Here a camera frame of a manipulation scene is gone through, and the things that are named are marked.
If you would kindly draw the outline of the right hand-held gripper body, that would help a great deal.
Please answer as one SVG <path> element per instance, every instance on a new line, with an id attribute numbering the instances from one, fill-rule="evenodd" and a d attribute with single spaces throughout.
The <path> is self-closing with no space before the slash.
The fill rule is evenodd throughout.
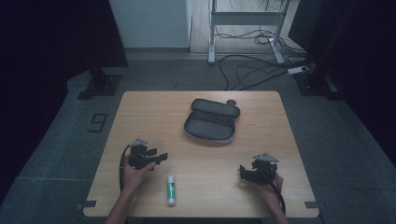
<path id="1" fill-rule="evenodd" d="M 278 159 L 269 153 L 255 155 L 253 159 L 253 181 L 262 185 L 272 183 L 276 178 Z"/>

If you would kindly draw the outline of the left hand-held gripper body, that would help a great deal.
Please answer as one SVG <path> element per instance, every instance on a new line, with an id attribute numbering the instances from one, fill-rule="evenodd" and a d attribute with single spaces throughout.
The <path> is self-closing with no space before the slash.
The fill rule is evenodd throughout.
<path id="1" fill-rule="evenodd" d="M 147 151 L 149 150 L 147 147 L 148 142 L 142 140 L 140 138 L 134 140 L 130 147 L 130 155 L 128 159 L 128 164 L 135 168 L 136 170 L 141 170 L 146 167 L 148 164 L 154 162 L 154 156 L 148 156 Z"/>

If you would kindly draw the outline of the person's right hand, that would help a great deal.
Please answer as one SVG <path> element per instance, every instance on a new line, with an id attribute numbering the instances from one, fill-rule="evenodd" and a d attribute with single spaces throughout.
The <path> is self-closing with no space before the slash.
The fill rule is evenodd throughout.
<path id="1" fill-rule="evenodd" d="M 277 187 L 278 191 L 281 191 L 283 185 L 283 178 L 279 174 L 276 174 L 276 178 L 274 179 L 273 184 L 275 187 Z M 277 193 L 270 185 L 264 186 L 254 184 L 254 188 L 268 205 L 280 205 L 280 200 L 277 197 Z"/>

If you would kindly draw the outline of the person's left hand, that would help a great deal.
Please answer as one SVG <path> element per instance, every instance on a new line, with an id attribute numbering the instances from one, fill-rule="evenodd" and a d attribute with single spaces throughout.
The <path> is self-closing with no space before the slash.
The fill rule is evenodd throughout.
<path id="1" fill-rule="evenodd" d="M 140 170 L 136 170 L 134 167 L 130 166 L 126 158 L 123 160 L 123 172 L 122 172 L 122 181 L 123 188 L 121 190 L 122 194 L 133 195 L 137 192 L 138 188 L 142 184 L 145 175 L 154 169 L 156 166 L 155 162 L 152 162 L 145 166 Z"/>

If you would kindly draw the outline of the white green glue stick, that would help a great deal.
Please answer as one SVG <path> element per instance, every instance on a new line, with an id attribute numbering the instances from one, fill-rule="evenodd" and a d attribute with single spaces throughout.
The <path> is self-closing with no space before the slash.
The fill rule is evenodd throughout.
<path id="1" fill-rule="evenodd" d="M 172 175 L 167 177 L 167 204 L 169 206 L 176 205 L 176 185 L 175 178 Z"/>

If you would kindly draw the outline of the open black pencil case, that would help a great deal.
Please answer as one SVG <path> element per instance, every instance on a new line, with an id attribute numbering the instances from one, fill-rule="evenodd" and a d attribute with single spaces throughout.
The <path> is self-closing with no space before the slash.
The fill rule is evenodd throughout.
<path id="1" fill-rule="evenodd" d="M 229 144 L 235 136 L 235 120 L 240 116 L 236 101 L 226 103 L 195 99 L 184 123 L 184 133 L 190 137 Z"/>

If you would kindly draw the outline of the black stand base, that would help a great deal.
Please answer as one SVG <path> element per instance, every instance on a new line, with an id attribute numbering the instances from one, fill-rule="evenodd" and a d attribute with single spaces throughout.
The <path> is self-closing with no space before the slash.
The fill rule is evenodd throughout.
<path id="1" fill-rule="evenodd" d="M 94 96 L 113 96 L 120 85 L 121 75 L 106 75 L 101 67 L 89 69 L 92 76 L 87 88 L 78 95 L 79 100 L 91 100 Z"/>
<path id="2" fill-rule="evenodd" d="M 328 75 L 321 77 L 305 71 L 293 77 L 302 96 L 323 96 L 334 101 L 344 99 Z"/>

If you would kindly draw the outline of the white power strip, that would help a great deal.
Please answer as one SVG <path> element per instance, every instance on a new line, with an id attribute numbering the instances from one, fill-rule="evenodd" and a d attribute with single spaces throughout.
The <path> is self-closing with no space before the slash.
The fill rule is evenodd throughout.
<path id="1" fill-rule="evenodd" d="M 288 74 L 291 76 L 307 71 L 309 71 L 309 68 L 307 66 L 298 66 L 287 70 Z"/>

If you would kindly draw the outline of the dark curtain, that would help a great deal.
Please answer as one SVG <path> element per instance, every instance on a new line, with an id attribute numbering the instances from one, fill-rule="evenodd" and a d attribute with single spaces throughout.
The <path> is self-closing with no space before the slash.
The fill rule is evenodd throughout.
<path id="1" fill-rule="evenodd" d="M 0 0 L 0 203 L 56 117 L 68 80 L 127 64 L 110 0 Z"/>
<path id="2" fill-rule="evenodd" d="M 298 0 L 289 38 L 396 166 L 396 0 Z"/>

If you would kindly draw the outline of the white metal desk frame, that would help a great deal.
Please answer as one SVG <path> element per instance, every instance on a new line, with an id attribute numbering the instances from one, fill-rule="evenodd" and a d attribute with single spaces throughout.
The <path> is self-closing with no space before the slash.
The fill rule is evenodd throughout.
<path id="1" fill-rule="evenodd" d="M 217 12 L 217 0 L 209 0 L 209 27 L 210 35 L 208 42 L 208 63 L 214 64 L 215 31 L 218 25 L 264 25 L 276 26 L 274 36 L 270 39 L 270 47 L 278 64 L 283 64 L 284 58 L 281 54 L 278 42 L 284 21 L 287 16 L 290 0 L 281 3 L 279 11 L 255 11 L 255 12 Z"/>

